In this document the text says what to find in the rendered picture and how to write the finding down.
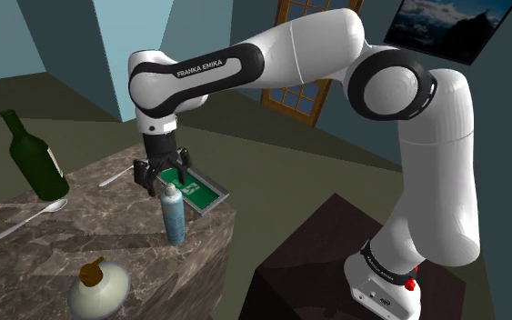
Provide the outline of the wooden framed window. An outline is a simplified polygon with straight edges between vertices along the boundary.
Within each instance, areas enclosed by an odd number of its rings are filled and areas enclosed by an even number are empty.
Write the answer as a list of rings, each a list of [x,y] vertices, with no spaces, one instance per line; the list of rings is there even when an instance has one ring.
[[[358,14],[363,3],[364,0],[278,0],[275,24],[343,7]],[[260,103],[316,127],[331,84],[331,80],[320,79],[307,85],[263,89]]]

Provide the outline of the marble table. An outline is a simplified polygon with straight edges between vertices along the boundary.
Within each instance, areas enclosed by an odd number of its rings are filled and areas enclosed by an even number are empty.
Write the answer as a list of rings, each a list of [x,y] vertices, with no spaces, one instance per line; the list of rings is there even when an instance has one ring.
[[[103,256],[124,266],[131,290],[108,320],[208,320],[224,287],[236,212],[220,203],[204,216],[186,209],[186,238],[170,245],[161,205],[129,172],[141,145],[67,176],[68,203],[0,240],[0,320],[75,320],[70,285]],[[0,233],[45,208],[33,192],[0,204]]]

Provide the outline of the green sign in grey frame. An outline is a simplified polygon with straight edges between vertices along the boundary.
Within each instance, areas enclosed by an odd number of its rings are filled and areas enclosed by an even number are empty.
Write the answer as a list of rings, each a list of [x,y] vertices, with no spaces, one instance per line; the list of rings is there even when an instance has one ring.
[[[179,182],[178,171],[174,168],[160,172],[157,179],[162,185],[174,184],[181,191],[183,201],[200,216],[209,213],[229,196],[223,186],[193,167],[187,169],[184,185]]]

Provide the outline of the dark green wine bottle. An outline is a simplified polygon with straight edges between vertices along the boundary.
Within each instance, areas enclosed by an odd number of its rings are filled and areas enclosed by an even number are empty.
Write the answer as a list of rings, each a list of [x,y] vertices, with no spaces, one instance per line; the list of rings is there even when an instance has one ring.
[[[13,136],[9,154],[37,197],[51,202],[67,195],[69,184],[49,145],[26,131],[15,110],[0,115]]]

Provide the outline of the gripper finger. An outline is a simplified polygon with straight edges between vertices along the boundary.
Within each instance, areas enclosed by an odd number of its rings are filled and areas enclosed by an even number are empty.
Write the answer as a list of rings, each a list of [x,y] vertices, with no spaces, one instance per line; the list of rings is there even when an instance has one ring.
[[[184,184],[188,168],[192,165],[188,150],[185,147],[178,147],[169,157],[168,161],[177,170],[179,183]]]
[[[147,190],[151,197],[156,196],[154,181],[157,177],[159,163],[154,161],[149,164],[147,161],[135,160],[133,162],[135,183]]]

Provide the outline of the dark robot stand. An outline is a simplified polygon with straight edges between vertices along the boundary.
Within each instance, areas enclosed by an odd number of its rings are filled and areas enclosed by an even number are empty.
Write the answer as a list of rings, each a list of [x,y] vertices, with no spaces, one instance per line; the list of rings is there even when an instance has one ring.
[[[465,282],[419,255],[403,213],[381,225],[331,195],[255,270],[238,320],[462,320]]]

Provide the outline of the blue spray bottle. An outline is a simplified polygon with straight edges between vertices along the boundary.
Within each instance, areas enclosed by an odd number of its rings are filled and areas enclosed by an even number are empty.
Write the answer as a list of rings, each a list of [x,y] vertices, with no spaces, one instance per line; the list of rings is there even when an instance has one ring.
[[[179,245],[185,240],[185,211],[182,193],[174,184],[168,183],[159,199],[167,240],[171,245]]]

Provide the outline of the silver spoon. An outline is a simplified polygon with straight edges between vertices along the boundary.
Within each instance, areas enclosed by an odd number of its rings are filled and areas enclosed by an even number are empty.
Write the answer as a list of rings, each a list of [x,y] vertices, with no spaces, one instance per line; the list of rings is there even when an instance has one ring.
[[[45,207],[40,212],[38,212],[36,214],[33,214],[33,215],[27,217],[26,219],[24,219],[23,221],[21,221],[21,222],[15,224],[13,226],[7,228],[6,230],[2,231],[0,233],[0,240],[5,238],[6,236],[12,234],[15,230],[19,229],[21,226],[27,224],[31,220],[33,220],[36,217],[40,216],[41,214],[54,213],[54,212],[60,211],[61,209],[63,209],[67,205],[67,203],[68,203],[68,200],[65,199],[65,198],[57,200],[57,201],[54,201],[52,204],[48,205],[47,207]]]

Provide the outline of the white round flask with cork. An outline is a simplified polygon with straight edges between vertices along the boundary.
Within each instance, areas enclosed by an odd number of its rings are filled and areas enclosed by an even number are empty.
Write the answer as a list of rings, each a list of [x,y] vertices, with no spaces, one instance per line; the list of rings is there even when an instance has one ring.
[[[70,285],[67,304],[76,320],[104,320],[114,314],[130,292],[130,274],[103,256],[81,267]]]

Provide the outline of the silver knife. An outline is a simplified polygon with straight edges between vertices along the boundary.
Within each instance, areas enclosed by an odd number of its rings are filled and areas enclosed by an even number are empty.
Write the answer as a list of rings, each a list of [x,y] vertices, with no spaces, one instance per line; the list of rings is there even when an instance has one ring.
[[[117,178],[119,178],[120,176],[122,176],[123,174],[125,174],[126,172],[128,172],[129,170],[133,169],[133,165],[129,166],[128,168],[124,169],[123,171],[115,174],[115,175],[112,175],[110,177],[108,177],[106,180],[102,181],[101,183],[99,183],[97,186],[98,187],[104,187],[110,183],[112,183],[113,181],[115,181]]]

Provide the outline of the dark landscape wall picture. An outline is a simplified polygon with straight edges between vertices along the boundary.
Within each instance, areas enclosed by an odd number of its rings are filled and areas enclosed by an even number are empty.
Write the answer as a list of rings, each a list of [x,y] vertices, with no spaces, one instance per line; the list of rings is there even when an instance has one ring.
[[[512,0],[402,0],[384,42],[472,65],[511,11]]]

